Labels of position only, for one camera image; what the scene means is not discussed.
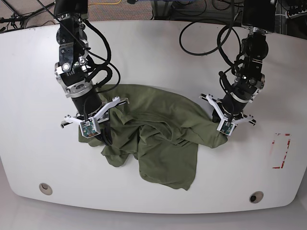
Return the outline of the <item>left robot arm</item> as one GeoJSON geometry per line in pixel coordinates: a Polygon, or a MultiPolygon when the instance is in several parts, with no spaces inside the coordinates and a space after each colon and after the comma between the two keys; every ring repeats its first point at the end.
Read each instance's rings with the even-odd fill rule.
{"type": "Polygon", "coordinates": [[[242,39],[241,49],[234,62],[225,55],[222,46],[228,38],[235,22],[235,2],[231,1],[231,21],[225,25],[217,37],[217,47],[208,53],[218,50],[224,61],[229,65],[229,71],[235,76],[235,82],[230,84],[226,72],[219,72],[219,82],[225,92],[223,99],[214,99],[211,95],[202,94],[201,98],[208,101],[214,108],[213,122],[218,123],[217,130],[231,135],[238,124],[256,121],[253,116],[243,113],[245,106],[253,102],[265,84],[265,76],[261,72],[262,61],[269,52],[266,35],[275,28],[276,2],[274,0],[246,0],[242,13],[242,26],[249,34],[242,39]]]}

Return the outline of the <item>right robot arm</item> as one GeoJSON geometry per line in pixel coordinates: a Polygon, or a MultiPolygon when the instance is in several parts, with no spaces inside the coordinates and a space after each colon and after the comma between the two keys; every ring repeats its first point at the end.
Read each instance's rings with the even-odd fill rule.
{"type": "Polygon", "coordinates": [[[110,128],[110,109],[126,104],[128,98],[115,96],[103,102],[99,90],[108,83],[113,71],[111,49],[108,41],[88,22],[88,1],[57,0],[53,16],[60,24],[56,39],[59,44],[59,61],[55,64],[55,77],[62,86],[66,97],[71,98],[77,114],[67,115],[61,127],[77,124],[81,137],[95,138],[106,146],[112,144],[110,128]],[[102,40],[107,57],[103,63],[96,64],[90,54],[85,28],[89,27],[102,40]]]}

